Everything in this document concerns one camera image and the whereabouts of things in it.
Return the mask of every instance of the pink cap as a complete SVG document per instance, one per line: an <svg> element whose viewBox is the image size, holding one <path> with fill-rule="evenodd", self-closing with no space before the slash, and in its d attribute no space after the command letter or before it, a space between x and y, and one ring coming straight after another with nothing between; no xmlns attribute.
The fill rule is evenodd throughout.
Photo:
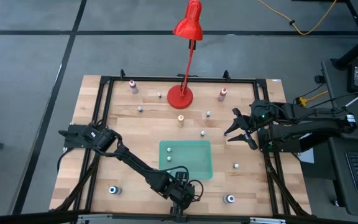
<svg viewBox="0 0 358 224"><path fill-rule="evenodd" d="M134 80L130 80L130 81L129 81L129 85L130 85L130 86L136 86L135 81L134 81Z"/></svg>

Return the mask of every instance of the lamp base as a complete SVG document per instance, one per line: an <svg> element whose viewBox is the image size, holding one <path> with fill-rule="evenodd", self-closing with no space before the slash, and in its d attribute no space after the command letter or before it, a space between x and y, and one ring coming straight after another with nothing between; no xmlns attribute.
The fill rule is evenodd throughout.
<svg viewBox="0 0 358 224"><path fill-rule="evenodd" d="M173 108L185 109L191 105L191 102L193 101L193 93L190 88L186 87L185 94L181 96L180 85L175 85L168 91L167 99L169 105Z"/></svg>

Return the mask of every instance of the yellow cable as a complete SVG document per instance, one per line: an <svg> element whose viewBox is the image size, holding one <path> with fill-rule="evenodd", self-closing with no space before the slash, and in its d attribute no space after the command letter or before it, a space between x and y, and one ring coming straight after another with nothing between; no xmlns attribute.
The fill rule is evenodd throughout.
<svg viewBox="0 0 358 224"><path fill-rule="evenodd" d="M314 97L312 97L312 98L310 98L310 99L307 99L306 102L309 102L309 101L311 101L311 100L314 100L314 99L316 99L317 97L322 96L322 95L324 95L324 94L326 94L326 93L328 93L328 91L324 91L324 92L322 92L322 93L319 93L319 94L317 94L316 96L314 96Z"/></svg>
<svg viewBox="0 0 358 224"><path fill-rule="evenodd" d="M277 13L278 15L280 15L280 16L286 18L286 19L288 19L290 22L292 21L292 19L290 19L288 16L282 14L281 12L278 12L278 11L272 9L270 6L268 6L268 5L267 5L266 3L264 3L262 0L258 0L258 1L259 1L260 3L262 3L262 4L264 4L266 7L268 7L271 11ZM299 31L299 29L297 28L297 26L295 25L295 23L293 23L292 25L294 26L294 28L296 29L296 31L298 31L299 34L301 34L301 35L308 35L308 34L310 34L310 33L313 32L313 31L320 25L320 23L326 18L326 16L328 15L328 13L333 9L333 7L334 7L336 1L337 1L337 0L335 0L335 1L333 2L333 4L331 5L331 7L330 7L330 8L328 9L328 11L325 13L325 15L320 19L320 21L318 21L318 23L317 23L309 32L302 33L302 32Z"/></svg>

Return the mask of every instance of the wooden table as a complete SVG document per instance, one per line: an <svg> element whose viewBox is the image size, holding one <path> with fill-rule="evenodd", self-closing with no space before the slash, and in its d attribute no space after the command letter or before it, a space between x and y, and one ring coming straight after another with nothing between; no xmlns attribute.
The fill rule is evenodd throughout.
<svg viewBox="0 0 358 224"><path fill-rule="evenodd" d="M94 110L100 76L84 76L73 122L88 124ZM249 149L244 142L227 142L228 138L238 135L233 132L223 136L230 127L237 107L242 114L249 114L249 105L254 101L251 84L240 83L189 83L194 94L191 106L176 110L167 102L171 82L137 82L139 93L132 94L128 82L115 81L111 99L108 126L120 133L124 144L151 167L158 168L159 142L162 140L200 140L211 142L213 157L213 178L202 180L204 195L185 210L188 215L259 215L271 216L269 188L264 158L259 151ZM280 80L267 80L270 101L285 102ZM223 102L217 100L220 89L226 87L228 94ZM104 105L100 107L99 117ZM212 115L207 118L206 112ZM185 126L177 126L178 115L185 117ZM115 144L108 150L113 152ZM70 193L80 176L84 149L74 149L63 159L58 173L50 208L59 206ZM310 212L300 163L290 153L281 153L285 183L303 209ZM122 187L122 194L111 195L110 186ZM80 208L84 208L86 185L81 198ZM283 212L278 187L275 188L279 211ZM235 203L223 203L223 196L233 194ZM96 179L91 206L92 212L106 213L154 213L169 214L172 201L158 196L144 178L130 167L115 158L102 157Z"/></svg>

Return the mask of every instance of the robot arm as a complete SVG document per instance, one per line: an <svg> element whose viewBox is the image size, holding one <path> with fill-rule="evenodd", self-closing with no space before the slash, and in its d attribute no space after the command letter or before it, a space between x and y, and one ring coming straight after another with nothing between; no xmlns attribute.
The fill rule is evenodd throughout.
<svg viewBox="0 0 358 224"><path fill-rule="evenodd" d="M59 131L59 133L65 137L66 142L80 144L85 148L96 151L101 156L115 157L124 162L142 175L152 190L165 199L170 198L182 210L188 208L191 202L200 200L200 197L195 199L195 187L188 181L189 176L186 167L181 167L186 169L186 172L177 172L178 177L170 175L165 170L157 170L149 167L145 162L129 151L122 143L120 134L108 127L100 127L90 123L79 131ZM106 152L115 140L117 140L117 149L113 153ZM90 165L85 178L80 180L79 184L75 187L76 190L72 191L62 206L57 210L66 210L70 206L78 192L84 186L87 178L89 178L92 173L91 169L94 169L94 167L93 164Z"/></svg>
<svg viewBox="0 0 358 224"><path fill-rule="evenodd" d="M275 147L273 151L297 152L296 148L308 149L324 141L327 137L352 133L357 129L356 121L351 113L345 109L303 108L291 103L272 103L264 100L253 102L250 116L241 115L237 108L233 109L236 118L225 135L241 128L244 134L230 138L228 141L245 141L250 148L258 148L252 139L251 133L258 131L261 147ZM299 140L304 134L307 138Z"/></svg>

